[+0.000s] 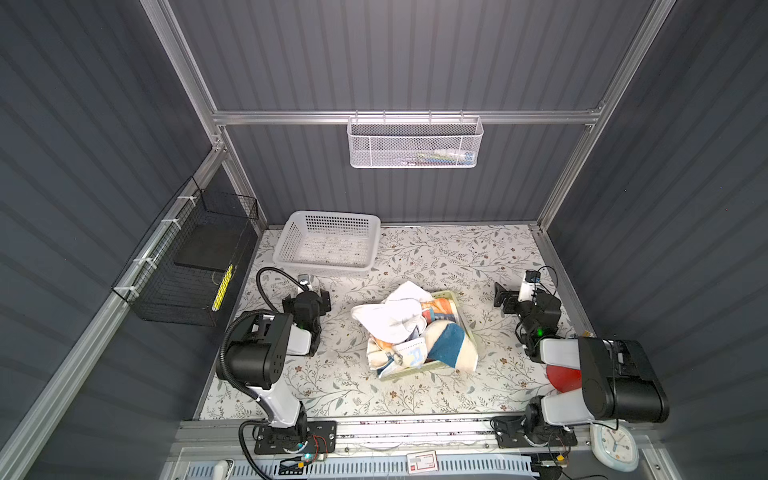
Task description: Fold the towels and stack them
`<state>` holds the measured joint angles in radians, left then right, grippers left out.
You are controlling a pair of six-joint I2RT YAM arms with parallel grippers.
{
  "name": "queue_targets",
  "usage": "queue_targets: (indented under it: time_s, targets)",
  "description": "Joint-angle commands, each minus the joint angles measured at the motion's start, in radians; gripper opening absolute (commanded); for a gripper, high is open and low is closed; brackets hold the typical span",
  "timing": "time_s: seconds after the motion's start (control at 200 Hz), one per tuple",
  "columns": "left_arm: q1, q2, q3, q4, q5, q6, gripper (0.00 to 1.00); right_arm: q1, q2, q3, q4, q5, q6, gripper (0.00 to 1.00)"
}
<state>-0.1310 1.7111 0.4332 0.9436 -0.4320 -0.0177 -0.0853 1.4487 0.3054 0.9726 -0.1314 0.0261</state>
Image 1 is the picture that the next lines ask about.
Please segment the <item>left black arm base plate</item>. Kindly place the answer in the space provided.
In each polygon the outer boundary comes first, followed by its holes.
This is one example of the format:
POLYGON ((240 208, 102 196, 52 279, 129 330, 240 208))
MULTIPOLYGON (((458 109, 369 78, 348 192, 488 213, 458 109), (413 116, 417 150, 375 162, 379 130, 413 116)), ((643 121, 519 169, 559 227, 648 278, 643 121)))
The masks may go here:
POLYGON ((335 421, 309 421, 291 428, 259 428, 253 452, 256 455, 333 453, 337 427, 335 421))

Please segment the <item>white terry towel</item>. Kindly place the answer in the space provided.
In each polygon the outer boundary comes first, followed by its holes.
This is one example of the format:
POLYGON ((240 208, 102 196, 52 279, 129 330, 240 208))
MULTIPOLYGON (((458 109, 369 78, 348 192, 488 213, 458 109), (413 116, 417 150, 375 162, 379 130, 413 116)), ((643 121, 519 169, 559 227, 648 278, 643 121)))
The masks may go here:
POLYGON ((353 307, 351 316, 375 339, 400 344, 426 329, 422 304, 433 300, 431 293, 407 281, 381 303, 353 307))

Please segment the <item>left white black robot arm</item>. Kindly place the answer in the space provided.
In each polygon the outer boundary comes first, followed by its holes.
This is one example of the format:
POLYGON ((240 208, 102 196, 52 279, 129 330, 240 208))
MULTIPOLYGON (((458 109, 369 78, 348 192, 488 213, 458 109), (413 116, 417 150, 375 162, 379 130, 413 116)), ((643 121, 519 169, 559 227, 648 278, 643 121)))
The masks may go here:
POLYGON ((266 418, 259 426, 304 436, 308 432, 306 408, 290 392, 283 370, 288 357, 311 357, 317 352, 321 318, 332 310, 330 293, 270 266, 256 272, 256 286, 266 306, 243 312, 227 326, 215 373, 260 406, 266 418), (262 285, 261 277, 267 272, 283 276, 298 288, 295 295, 282 300, 281 309, 262 285))

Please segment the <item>green plastic towel basket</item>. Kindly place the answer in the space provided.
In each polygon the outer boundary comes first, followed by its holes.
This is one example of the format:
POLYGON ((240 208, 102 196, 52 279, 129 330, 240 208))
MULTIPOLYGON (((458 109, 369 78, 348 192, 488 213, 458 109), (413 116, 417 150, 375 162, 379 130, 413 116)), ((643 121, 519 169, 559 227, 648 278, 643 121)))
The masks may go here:
MULTIPOLYGON (((432 293, 435 298, 449 298, 453 300, 458 308, 460 319, 459 324, 467 333, 470 340, 476 346, 473 333, 465 322, 458 301, 453 292, 449 290, 432 293)), ((384 343, 379 342, 374 337, 370 337, 367 344, 367 361, 371 371, 376 373, 379 379, 394 379, 416 373, 426 373, 432 370, 446 370, 451 368, 438 361, 429 361, 427 359, 427 347, 421 336, 413 334, 407 341, 398 345, 388 345, 384 348, 384 343)))

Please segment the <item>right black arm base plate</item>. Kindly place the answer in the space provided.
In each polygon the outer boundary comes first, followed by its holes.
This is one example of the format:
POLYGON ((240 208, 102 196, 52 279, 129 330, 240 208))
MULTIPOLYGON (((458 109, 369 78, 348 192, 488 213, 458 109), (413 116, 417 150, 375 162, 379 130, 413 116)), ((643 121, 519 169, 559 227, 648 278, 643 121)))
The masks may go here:
POLYGON ((562 426, 528 420, 525 415, 496 416, 490 427, 500 448, 564 447, 578 444, 576 434, 562 426))

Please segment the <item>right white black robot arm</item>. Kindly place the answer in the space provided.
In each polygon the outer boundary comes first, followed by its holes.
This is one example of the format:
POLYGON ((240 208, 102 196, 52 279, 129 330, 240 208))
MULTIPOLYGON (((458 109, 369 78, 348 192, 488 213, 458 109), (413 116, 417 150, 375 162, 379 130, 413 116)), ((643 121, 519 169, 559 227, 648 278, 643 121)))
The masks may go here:
POLYGON ((536 447, 559 440, 574 446, 571 429, 575 426, 595 424, 616 430, 623 421, 663 423, 668 419, 668 397, 639 342, 560 336, 562 302, 536 280, 523 282, 518 290, 496 282, 493 305, 518 318, 515 337, 531 361, 581 375, 580 386, 569 392, 530 400, 514 433, 497 431, 501 446, 508 446, 515 437, 536 447))

